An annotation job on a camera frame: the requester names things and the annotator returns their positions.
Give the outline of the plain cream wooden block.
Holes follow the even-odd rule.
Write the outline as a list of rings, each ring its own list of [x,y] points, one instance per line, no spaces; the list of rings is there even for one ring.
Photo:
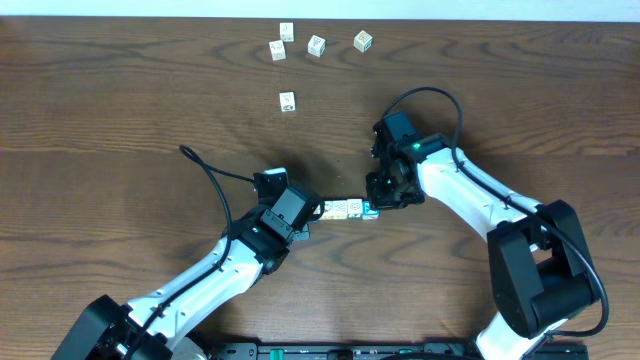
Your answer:
[[[334,200],[332,202],[332,215],[334,219],[342,220],[348,218],[348,201]]]

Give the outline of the blue top wooden block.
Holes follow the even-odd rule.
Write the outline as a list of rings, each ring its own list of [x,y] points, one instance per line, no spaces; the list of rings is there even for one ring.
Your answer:
[[[363,213],[362,213],[363,220],[377,219],[379,217],[379,214],[380,214],[380,211],[377,209],[374,209],[369,201],[363,202]]]

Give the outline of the wooden block blue side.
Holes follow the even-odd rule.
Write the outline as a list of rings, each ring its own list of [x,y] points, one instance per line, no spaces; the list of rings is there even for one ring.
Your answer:
[[[331,200],[327,200],[324,202],[324,211],[322,213],[322,216],[320,217],[321,220],[331,220],[334,218],[333,204],[334,202]]]

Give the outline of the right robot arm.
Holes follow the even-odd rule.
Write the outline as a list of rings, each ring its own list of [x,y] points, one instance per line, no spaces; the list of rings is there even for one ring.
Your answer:
[[[433,198],[486,242],[497,313],[476,337],[482,358],[526,359],[594,303],[609,315],[577,213],[566,202],[542,204],[512,191],[442,134],[377,131],[371,152],[380,161],[366,177],[374,208]]]

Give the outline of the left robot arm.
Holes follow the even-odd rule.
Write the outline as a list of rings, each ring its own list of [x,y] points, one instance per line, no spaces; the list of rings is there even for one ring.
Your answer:
[[[103,295],[88,305],[54,352],[55,359],[169,359],[200,322],[262,276],[276,271],[294,235],[324,212],[314,192],[290,185],[273,204],[232,222],[215,248],[153,292],[124,305]]]

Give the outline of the wooden block teal side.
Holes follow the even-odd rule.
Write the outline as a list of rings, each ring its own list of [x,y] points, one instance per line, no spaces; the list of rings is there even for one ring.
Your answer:
[[[348,199],[347,215],[349,218],[361,218],[363,215],[363,200],[359,198]]]

